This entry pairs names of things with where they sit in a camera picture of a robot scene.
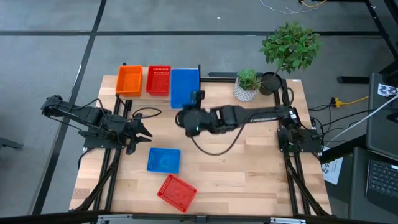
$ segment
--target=gray floor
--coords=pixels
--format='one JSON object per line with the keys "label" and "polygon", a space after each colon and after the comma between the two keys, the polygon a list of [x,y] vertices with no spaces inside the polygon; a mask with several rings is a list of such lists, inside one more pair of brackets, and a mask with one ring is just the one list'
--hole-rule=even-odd
{"label": "gray floor", "polygon": [[[100,2],[0,0],[0,31],[91,30]],[[300,7],[296,1],[289,0],[263,2],[280,10]],[[377,6],[376,11],[392,39],[396,40],[396,24],[386,7],[382,1],[372,3]],[[270,31],[285,21],[299,21],[317,31],[377,30],[366,6],[361,3],[327,2],[309,13],[283,15],[270,11],[257,0],[113,0],[106,4],[99,30]],[[205,75],[237,72],[247,67],[259,72],[275,70],[275,65],[267,65],[258,52],[262,39],[246,36],[96,37],[77,104],[96,98],[102,76],[117,74],[123,62],[174,67],[196,67],[200,63]],[[25,145],[21,151],[0,150],[0,217],[30,213],[58,128],[56,122],[40,115],[40,107],[48,96],[69,97],[87,41],[88,37],[0,37],[0,136]],[[303,80],[308,107],[328,103],[332,96],[351,101],[368,95],[367,85],[340,85],[336,77],[368,76],[392,62],[385,41],[378,37],[322,37],[322,41],[322,50],[311,67],[290,75],[282,74],[284,78]],[[367,101],[364,101],[332,109],[331,114],[335,119],[366,108]],[[329,119],[326,110],[312,115],[323,123]],[[332,128],[346,128],[362,117],[346,119]],[[363,134],[364,129],[365,124],[360,125],[341,139],[355,138]],[[77,132],[68,129],[43,212],[68,210],[82,145],[83,139]],[[340,183],[346,182],[349,177],[340,180]],[[348,190],[344,184],[328,185],[332,210],[339,217],[346,217],[348,199],[346,194],[337,193],[339,187]]]}

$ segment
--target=wooden tabletop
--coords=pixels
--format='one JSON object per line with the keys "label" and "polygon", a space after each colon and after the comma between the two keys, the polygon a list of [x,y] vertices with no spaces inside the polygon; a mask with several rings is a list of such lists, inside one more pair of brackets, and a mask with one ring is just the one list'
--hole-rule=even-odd
{"label": "wooden tabletop", "polygon": [[[294,91],[293,105],[302,123],[310,126],[301,81],[287,80],[287,85]],[[115,86],[116,76],[105,75],[99,98],[109,110],[114,107]],[[201,88],[206,91],[202,102],[204,108],[228,104],[246,108],[275,105],[272,95],[263,96],[260,93],[249,103],[238,101],[233,95],[233,83],[202,82]],[[123,150],[112,212],[182,214],[157,196],[167,174],[146,171],[149,149],[163,147],[181,150],[180,173],[177,176],[198,189],[187,214],[292,215],[285,164],[277,143],[277,121],[246,125],[232,150],[222,156],[208,156],[199,151],[185,136],[184,129],[175,124],[177,111],[171,109],[168,97],[152,97],[144,93],[142,98],[134,99],[132,111],[143,106],[159,108],[162,114],[142,120],[154,136],[152,142],[138,144],[135,153],[130,156]],[[231,144],[237,132],[219,135],[202,132],[195,140],[207,151],[220,152]],[[104,149],[95,149],[83,158],[70,208],[79,206],[97,184],[103,156]],[[301,153],[301,159],[307,188],[323,209],[331,213],[317,158],[310,153]],[[104,208],[107,188],[108,185],[104,187],[100,208]],[[297,186],[295,188],[299,211],[303,213],[300,191]]]}

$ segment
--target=orange plastic basket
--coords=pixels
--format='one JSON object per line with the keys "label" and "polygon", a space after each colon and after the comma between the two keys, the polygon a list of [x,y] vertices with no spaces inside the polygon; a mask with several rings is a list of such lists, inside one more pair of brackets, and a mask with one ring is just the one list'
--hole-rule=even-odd
{"label": "orange plastic basket", "polygon": [[122,65],[119,67],[116,93],[122,96],[141,96],[142,66]]}

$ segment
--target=blue basket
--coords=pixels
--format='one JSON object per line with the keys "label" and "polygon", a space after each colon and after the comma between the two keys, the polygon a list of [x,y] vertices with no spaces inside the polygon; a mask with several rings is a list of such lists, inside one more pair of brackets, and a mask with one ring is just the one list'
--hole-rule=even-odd
{"label": "blue basket", "polygon": [[151,148],[147,171],[178,174],[180,171],[180,155],[181,151],[178,149]]}
{"label": "blue basket", "polygon": [[200,89],[198,69],[173,68],[170,87],[170,105],[180,109],[183,105],[192,104],[192,91]]}

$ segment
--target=yellow cable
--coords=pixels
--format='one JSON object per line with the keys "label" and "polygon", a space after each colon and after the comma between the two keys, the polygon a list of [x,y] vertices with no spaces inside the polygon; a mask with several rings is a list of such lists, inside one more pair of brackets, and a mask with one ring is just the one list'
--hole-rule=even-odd
{"label": "yellow cable", "polygon": [[354,103],[357,103],[357,102],[359,102],[359,101],[366,100],[366,99],[368,99],[368,98],[369,98],[368,96],[365,96],[364,98],[361,98],[361,99],[359,99],[359,100],[354,100],[354,101],[348,102],[348,103],[341,102],[340,104],[341,104],[341,105],[352,105],[352,104],[354,104]]}
{"label": "yellow cable", "polygon": [[309,5],[307,5],[307,4],[304,2],[304,0],[302,0],[301,3],[302,3],[304,6],[307,6],[307,7],[318,7],[319,5],[325,3],[326,1],[327,1],[327,0],[323,0],[322,2],[318,3],[316,6],[309,6]]}

